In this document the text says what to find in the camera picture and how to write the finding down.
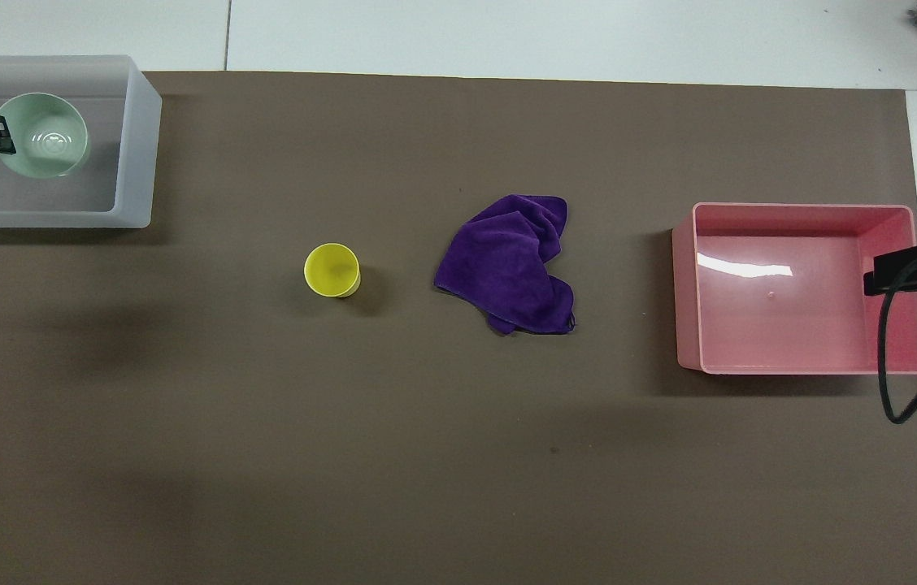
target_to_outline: pink plastic bin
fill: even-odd
[[[698,203],[671,230],[679,364],[708,374],[875,374],[874,257],[916,245],[901,205]],[[889,371],[917,374],[917,292],[889,315]]]

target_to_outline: bowl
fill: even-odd
[[[22,93],[0,106],[15,154],[0,154],[15,173],[49,179],[72,173],[90,153],[86,122],[76,107],[50,93]]]

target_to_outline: purple towel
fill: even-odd
[[[488,312],[499,333],[567,333],[574,292],[549,276],[567,223],[560,197],[508,195],[463,224],[433,284]]]

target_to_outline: brown table surface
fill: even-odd
[[[917,415],[683,370],[671,299],[695,202],[915,206],[902,92],[149,77],[151,226],[0,230],[0,583],[917,584]],[[507,193],[569,336],[432,288]]]

